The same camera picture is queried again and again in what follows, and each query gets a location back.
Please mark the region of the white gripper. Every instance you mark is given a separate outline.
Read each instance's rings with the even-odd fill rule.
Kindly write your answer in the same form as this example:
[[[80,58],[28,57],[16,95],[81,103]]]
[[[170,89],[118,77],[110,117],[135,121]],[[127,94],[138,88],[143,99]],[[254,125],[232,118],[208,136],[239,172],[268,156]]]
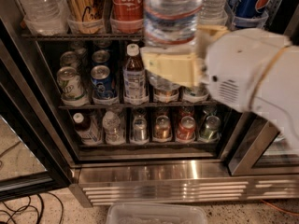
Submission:
[[[207,88],[212,98],[238,112],[246,112],[268,65],[291,44],[285,35],[258,28],[229,33],[226,26],[199,24],[196,31],[199,56],[190,48],[143,47],[140,52],[154,88],[198,87],[205,74],[206,57]]]

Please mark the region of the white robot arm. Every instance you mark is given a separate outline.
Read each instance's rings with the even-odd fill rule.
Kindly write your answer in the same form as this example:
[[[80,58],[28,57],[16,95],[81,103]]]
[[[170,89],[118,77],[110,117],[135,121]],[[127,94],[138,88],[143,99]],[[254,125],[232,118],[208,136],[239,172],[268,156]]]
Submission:
[[[141,57],[158,77],[184,87],[204,83],[214,100],[267,119],[298,149],[299,48],[287,36],[200,25],[193,46],[146,46]]]

